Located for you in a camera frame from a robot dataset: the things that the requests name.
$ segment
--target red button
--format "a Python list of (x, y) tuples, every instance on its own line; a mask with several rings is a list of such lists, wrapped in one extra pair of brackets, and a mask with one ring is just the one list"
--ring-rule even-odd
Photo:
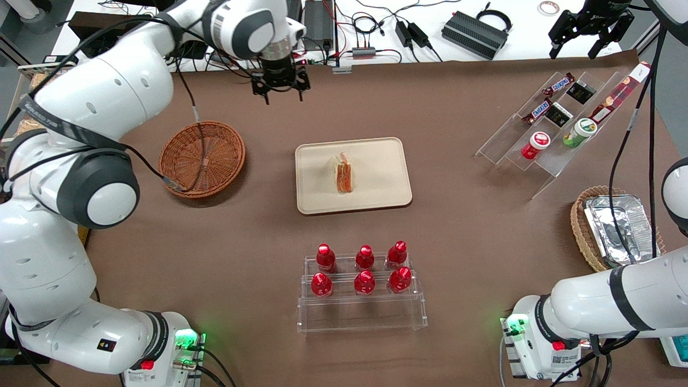
[(152, 370), (153, 369), (153, 360), (144, 360), (141, 362), (141, 369), (142, 370)]

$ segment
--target jar lid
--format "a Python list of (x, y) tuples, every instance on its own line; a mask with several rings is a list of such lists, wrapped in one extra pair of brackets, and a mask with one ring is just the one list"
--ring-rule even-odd
[(535, 132), (530, 137), (530, 146), (535, 149), (543, 150), (549, 146), (550, 142), (550, 137), (545, 132)]
[(597, 124), (589, 118), (581, 118), (576, 123), (576, 133), (583, 137), (590, 137), (597, 133)]

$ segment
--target chocolate bar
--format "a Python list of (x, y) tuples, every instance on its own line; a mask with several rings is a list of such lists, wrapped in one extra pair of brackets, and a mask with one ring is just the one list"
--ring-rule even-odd
[(552, 107), (552, 101), (550, 101), (549, 98), (545, 98), (545, 101), (540, 104), (540, 106), (536, 107), (535, 110), (533, 110), (529, 115), (521, 118), (521, 121), (527, 123), (528, 125), (532, 125), (537, 121), (538, 118), (540, 118), (545, 112), (547, 112), (550, 107)]
[(607, 118), (614, 110), (621, 106), (623, 101), (631, 95), (633, 89), (647, 78), (649, 70), (650, 65), (648, 65), (647, 62), (641, 62), (637, 65), (633, 71), (612, 90), (609, 96), (592, 111), (589, 118), (599, 125), (602, 120)]
[(596, 93), (595, 89), (588, 86), (587, 83), (578, 80), (568, 89), (566, 94), (570, 95), (574, 100), (585, 105), (586, 102)]
[(551, 85), (550, 87), (547, 87), (546, 89), (542, 90), (542, 94), (545, 94), (546, 96), (553, 96), (555, 95), (556, 92), (559, 90), (563, 89), (564, 86), (568, 85), (571, 82), (575, 82), (576, 78), (571, 75), (570, 72), (566, 73), (566, 76), (561, 79), (561, 81), (555, 83), (554, 85)]
[(571, 118), (573, 114), (564, 109), (558, 103), (553, 103), (552, 107), (545, 113), (545, 117), (549, 118), (556, 126), (563, 127)]

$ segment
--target bottle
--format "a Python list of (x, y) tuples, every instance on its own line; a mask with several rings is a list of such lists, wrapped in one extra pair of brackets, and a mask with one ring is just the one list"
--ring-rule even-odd
[(372, 270), (373, 263), (375, 263), (373, 249), (371, 249), (367, 244), (364, 244), (361, 246), (358, 254), (356, 254), (356, 270), (359, 272), (364, 270)]
[(406, 266), (393, 271), (387, 281), (387, 290), (390, 293), (399, 294), (409, 286), (411, 286), (411, 269)]
[(387, 253), (387, 259), (385, 260), (385, 267), (387, 270), (399, 269), (406, 262), (406, 257), (408, 253), (406, 252), (406, 242), (400, 240), (391, 247)]
[(530, 137), (530, 140), (521, 148), (521, 155), (524, 158), (532, 160), (540, 153), (541, 150), (546, 149), (550, 145), (550, 137), (545, 132), (535, 132)]
[(334, 293), (332, 280), (322, 273), (315, 273), (313, 275), (313, 280), (310, 282), (310, 290), (313, 291), (316, 297), (329, 297)]
[(329, 274), (335, 274), (337, 272), (337, 262), (334, 257), (334, 251), (332, 251), (328, 245), (323, 243), (318, 247), (318, 253), (315, 255), (315, 260), (318, 262), (320, 271)]
[(369, 295), (374, 289), (375, 277), (370, 271), (361, 271), (354, 279), (354, 290), (357, 295)]

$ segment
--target wicker basket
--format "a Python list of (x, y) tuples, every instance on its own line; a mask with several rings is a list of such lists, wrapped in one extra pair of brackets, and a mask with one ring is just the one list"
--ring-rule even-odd
[[(614, 188), (612, 190), (614, 195), (625, 194), (626, 191), (622, 189)], [(571, 228), (573, 229), (573, 235), (576, 237), (576, 243), (578, 243), (578, 248), (581, 250), (583, 257), (588, 264), (592, 266), (595, 271), (604, 271), (611, 269), (600, 256), (599, 250), (597, 249), (597, 243), (595, 242), (595, 237), (592, 235), (590, 226), (588, 226), (588, 219), (585, 217), (583, 212), (583, 201), (587, 198), (593, 196), (608, 195), (609, 188), (606, 185), (598, 185), (596, 187), (591, 187), (583, 191), (581, 195), (576, 199), (571, 207)], [(666, 254), (664, 242), (662, 236), (657, 233), (657, 246), (662, 254)]]
[[(200, 125), (205, 158), (202, 159), (198, 125), (194, 123), (170, 138), (158, 160), (161, 174), (185, 189), (191, 188), (188, 192), (180, 192), (165, 185), (168, 191), (183, 198), (206, 198), (220, 192), (239, 175), (244, 166), (246, 148), (237, 131), (216, 121), (203, 121)], [(203, 166), (199, 175), (201, 162)]]

